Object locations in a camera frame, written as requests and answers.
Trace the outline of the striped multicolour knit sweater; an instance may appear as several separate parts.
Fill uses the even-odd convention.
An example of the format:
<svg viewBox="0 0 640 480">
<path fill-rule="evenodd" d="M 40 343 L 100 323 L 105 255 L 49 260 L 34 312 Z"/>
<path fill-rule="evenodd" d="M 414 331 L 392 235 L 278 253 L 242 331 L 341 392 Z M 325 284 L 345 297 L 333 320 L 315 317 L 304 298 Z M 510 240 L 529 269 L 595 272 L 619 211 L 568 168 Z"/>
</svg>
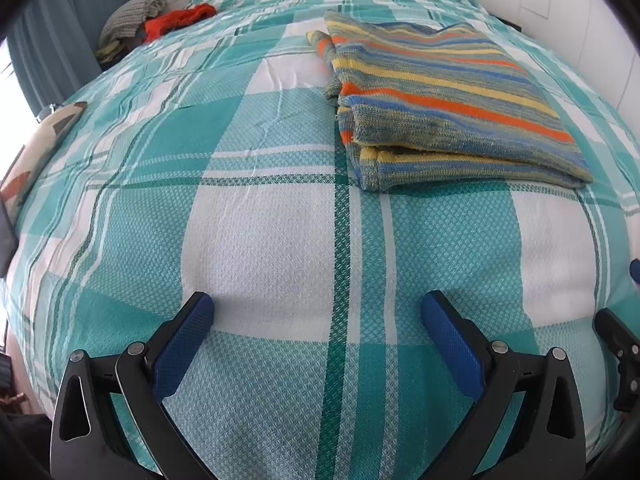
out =
<svg viewBox="0 0 640 480">
<path fill-rule="evenodd" d="M 593 176 L 532 75 L 466 23 L 363 23 L 329 11 L 308 44 L 365 191 L 506 179 L 581 188 Z"/>
</svg>

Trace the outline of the grey striped clothes pile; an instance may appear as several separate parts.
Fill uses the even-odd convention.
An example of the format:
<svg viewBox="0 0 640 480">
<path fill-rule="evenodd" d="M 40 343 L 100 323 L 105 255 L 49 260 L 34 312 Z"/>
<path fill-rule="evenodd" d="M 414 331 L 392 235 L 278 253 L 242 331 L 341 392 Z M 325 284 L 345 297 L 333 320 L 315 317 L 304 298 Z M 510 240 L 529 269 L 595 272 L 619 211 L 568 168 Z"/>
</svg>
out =
<svg viewBox="0 0 640 480">
<path fill-rule="evenodd" d="M 166 0 L 129 0 L 116 9 L 106 20 L 96 50 L 96 60 L 101 65 L 114 61 L 117 55 L 126 54 L 141 42 L 144 24 L 162 14 Z"/>
</svg>

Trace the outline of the patterned beige cushion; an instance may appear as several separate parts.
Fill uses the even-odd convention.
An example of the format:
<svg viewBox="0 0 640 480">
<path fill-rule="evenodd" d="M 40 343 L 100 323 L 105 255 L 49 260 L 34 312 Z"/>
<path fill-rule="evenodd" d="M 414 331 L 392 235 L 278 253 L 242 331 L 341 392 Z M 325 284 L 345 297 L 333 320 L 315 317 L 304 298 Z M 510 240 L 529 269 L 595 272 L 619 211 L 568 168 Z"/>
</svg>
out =
<svg viewBox="0 0 640 480">
<path fill-rule="evenodd" d="M 1 185 L 1 198 L 12 224 L 44 166 L 73 129 L 88 103 L 77 101 L 59 107 L 40 122 L 32 138 L 23 146 Z"/>
</svg>

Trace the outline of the teal white plaid bedspread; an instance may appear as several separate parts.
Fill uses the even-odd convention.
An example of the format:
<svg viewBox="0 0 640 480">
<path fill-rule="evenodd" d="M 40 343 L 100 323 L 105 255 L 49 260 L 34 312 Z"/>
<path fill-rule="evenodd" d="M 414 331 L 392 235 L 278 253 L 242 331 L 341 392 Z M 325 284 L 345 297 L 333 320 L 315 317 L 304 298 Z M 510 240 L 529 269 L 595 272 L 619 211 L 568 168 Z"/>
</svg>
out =
<svg viewBox="0 0 640 480">
<path fill-rule="evenodd" d="M 616 110 L 474 0 L 210 1 L 216 18 L 78 91 L 18 217 L 1 293 L 40 408 L 74 350 L 122 351 L 201 290 L 215 322 L 166 408 L 218 477 L 414 479 L 470 405 L 420 321 L 439 289 L 489 338 L 563 348 L 603 451 L 618 379 L 592 320 L 639 324 L 639 143 Z M 306 39 L 332 8 L 478 27 L 535 77 L 593 185 L 361 191 Z"/>
</svg>

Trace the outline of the blue curtain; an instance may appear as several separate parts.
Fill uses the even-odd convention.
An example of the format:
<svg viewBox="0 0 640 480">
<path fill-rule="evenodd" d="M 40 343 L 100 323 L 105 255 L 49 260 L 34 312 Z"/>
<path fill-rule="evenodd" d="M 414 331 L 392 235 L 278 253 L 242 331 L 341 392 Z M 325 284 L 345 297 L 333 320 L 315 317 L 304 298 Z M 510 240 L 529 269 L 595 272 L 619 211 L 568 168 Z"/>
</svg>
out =
<svg viewBox="0 0 640 480">
<path fill-rule="evenodd" d="M 62 104 L 102 74 L 96 50 L 102 28 L 128 0 L 29 0 L 9 28 L 14 74 L 38 115 Z"/>
</svg>

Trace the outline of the red garment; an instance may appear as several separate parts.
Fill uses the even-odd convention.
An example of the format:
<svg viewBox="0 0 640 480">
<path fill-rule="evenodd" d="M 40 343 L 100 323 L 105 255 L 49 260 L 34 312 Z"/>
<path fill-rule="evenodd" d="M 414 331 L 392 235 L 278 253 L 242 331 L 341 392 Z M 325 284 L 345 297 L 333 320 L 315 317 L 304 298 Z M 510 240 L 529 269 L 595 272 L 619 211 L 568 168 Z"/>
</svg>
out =
<svg viewBox="0 0 640 480">
<path fill-rule="evenodd" d="M 174 30 L 183 29 L 196 24 L 206 18 L 213 18 L 217 14 L 216 9 L 208 3 L 201 3 L 191 9 L 175 10 L 158 18 L 152 18 L 144 23 L 144 43 L 166 36 Z"/>
</svg>

